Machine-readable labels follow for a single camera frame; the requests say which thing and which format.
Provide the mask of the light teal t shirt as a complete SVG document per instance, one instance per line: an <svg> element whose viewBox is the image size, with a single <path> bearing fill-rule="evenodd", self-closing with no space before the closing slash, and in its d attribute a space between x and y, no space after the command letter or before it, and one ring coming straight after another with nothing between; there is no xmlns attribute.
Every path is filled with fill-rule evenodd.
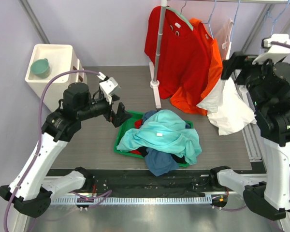
<svg viewBox="0 0 290 232"><path fill-rule="evenodd" d="M127 130L116 149L129 152L143 146L184 157L189 165L196 164L202 152L197 131L187 128L180 116L166 109L149 117L139 129Z"/></svg>

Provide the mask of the dark blue t shirt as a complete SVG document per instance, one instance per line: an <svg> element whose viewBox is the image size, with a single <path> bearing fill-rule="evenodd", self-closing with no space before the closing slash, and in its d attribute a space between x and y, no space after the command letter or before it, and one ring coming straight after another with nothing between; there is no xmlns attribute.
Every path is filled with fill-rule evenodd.
<svg viewBox="0 0 290 232"><path fill-rule="evenodd" d="M171 154L185 150L187 138L184 132L189 128L180 117L170 110L145 114L138 136L142 146L147 148L145 163L149 171L160 176L179 168Z"/></svg>

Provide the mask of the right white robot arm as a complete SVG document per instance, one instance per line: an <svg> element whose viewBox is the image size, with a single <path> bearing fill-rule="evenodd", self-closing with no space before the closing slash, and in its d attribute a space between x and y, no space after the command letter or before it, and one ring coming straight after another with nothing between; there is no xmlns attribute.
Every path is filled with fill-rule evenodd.
<svg viewBox="0 0 290 232"><path fill-rule="evenodd" d="M267 147L267 180L253 181L228 166L210 170L209 187L240 194L248 209L276 221L290 212L290 64L273 55L235 52L223 61L221 79L239 70L236 83L247 88L257 126Z"/></svg>

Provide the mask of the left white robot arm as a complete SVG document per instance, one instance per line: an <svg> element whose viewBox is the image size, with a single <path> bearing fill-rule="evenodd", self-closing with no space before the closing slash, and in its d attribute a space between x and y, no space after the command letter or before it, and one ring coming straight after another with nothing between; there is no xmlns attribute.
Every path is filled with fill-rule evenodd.
<svg viewBox="0 0 290 232"><path fill-rule="evenodd" d="M49 114L42 126L36 148L17 178L9 185L0 186L0 196L14 205L21 214L38 218L55 200L73 190L90 192L94 177L83 167L77 167L58 180L43 183L46 174L60 152L66 147L75 133L81 129L81 122L98 116L121 126L132 115L119 103L116 112L112 106L120 98L116 92L119 84L109 79L99 83L95 99L85 83L73 83L63 92L58 108Z"/></svg>

